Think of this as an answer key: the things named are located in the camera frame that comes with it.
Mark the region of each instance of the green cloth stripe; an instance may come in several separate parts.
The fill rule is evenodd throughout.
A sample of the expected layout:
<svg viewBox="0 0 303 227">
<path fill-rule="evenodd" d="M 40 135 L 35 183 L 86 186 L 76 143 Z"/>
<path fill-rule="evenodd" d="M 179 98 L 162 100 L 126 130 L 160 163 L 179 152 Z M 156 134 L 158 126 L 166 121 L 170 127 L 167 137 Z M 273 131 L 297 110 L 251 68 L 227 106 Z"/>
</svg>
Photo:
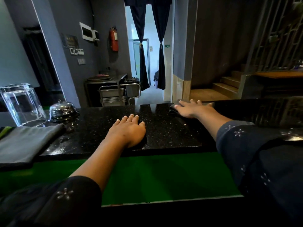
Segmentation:
<svg viewBox="0 0 303 227">
<path fill-rule="evenodd" d="M 10 130 L 12 130 L 13 127 L 11 126 L 5 126 L 5 127 L 1 127 L 0 129 L 0 139 L 2 139 L 3 137 L 5 137 L 6 134 L 8 134 L 8 132 Z"/>
</svg>

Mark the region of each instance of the tied curtain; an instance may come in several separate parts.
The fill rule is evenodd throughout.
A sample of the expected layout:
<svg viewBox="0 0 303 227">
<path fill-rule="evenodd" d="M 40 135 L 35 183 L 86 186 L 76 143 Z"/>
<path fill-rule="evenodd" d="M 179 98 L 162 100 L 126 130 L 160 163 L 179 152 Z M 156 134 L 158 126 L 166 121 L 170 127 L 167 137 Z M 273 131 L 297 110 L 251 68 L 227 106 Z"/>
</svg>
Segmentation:
<svg viewBox="0 0 303 227">
<path fill-rule="evenodd" d="M 149 88 L 147 79 L 144 50 L 142 41 L 144 37 L 145 26 L 145 13 L 146 5 L 151 4 L 154 21 L 157 28 L 157 33 L 160 41 L 159 50 L 159 77 L 158 88 L 165 89 L 165 65 L 164 65 L 164 53 L 163 53 L 163 38 L 165 35 L 166 25 L 169 18 L 169 10 L 172 0 L 124 0 L 125 6 L 130 6 L 131 14 L 134 19 L 134 24 L 140 40 L 140 84 L 141 89 L 145 90 Z"/>
</svg>

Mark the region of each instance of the hand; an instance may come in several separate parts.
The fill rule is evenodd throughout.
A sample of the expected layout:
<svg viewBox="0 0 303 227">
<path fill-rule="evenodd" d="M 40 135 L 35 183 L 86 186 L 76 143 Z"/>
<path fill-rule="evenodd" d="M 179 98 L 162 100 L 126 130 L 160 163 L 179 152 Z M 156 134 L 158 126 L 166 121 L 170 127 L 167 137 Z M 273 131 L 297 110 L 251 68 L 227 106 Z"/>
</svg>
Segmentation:
<svg viewBox="0 0 303 227">
<path fill-rule="evenodd" d="M 137 145 L 145 136 L 145 123 L 138 124 L 139 116 L 124 116 L 109 129 L 105 139 L 111 142 L 122 142 L 126 148 Z"/>
<path fill-rule="evenodd" d="M 179 114 L 185 118 L 197 118 L 199 113 L 203 112 L 203 110 L 214 110 L 212 107 L 212 103 L 207 104 L 206 106 L 202 105 L 201 101 L 195 102 L 193 99 L 190 100 L 190 103 L 179 101 L 182 105 L 175 105 L 175 109 L 179 112 Z"/>
</svg>

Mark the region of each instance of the countertop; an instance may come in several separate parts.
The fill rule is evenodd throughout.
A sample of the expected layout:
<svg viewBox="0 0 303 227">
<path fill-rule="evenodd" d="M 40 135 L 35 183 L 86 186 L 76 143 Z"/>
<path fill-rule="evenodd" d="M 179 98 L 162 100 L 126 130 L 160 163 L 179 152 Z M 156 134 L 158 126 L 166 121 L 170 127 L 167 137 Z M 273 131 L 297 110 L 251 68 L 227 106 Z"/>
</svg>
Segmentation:
<svg viewBox="0 0 303 227">
<path fill-rule="evenodd" d="M 162 155 L 216 151 L 215 142 L 196 119 L 169 112 L 170 103 L 92 107 L 79 109 L 80 116 L 66 123 L 66 131 L 47 146 L 35 161 L 86 159 L 124 115 L 138 114 L 146 123 L 146 137 L 122 156 Z M 216 101 L 215 109 L 234 120 L 279 128 L 303 136 L 303 97 Z"/>
</svg>

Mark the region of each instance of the forearm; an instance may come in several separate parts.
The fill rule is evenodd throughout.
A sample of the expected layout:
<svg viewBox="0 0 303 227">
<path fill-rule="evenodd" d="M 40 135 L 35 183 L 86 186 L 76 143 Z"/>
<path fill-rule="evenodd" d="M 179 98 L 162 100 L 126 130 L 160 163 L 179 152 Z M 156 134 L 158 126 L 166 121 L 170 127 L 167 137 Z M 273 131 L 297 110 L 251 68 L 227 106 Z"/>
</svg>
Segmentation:
<svg viewBox="0 0 303 227">
<path fill-rule="evenodd" d="M 103 192 L 112 169 L 116 165 L 125 145 L 121 140 L 104 139 L 93 155 L 71 176 L 81 175 L 94 180 Z"/>
<path fill-rule="evenodd" d="M 216 140 L 217 132 L 220 127 L 232 119 L 227 118 L 220 113 L 218 113 L 212 107 L 202 107 L 197 112 L 195 112 L 194 117 L 197 118 L 208 130 L 210 135 Z"/>
</svg>

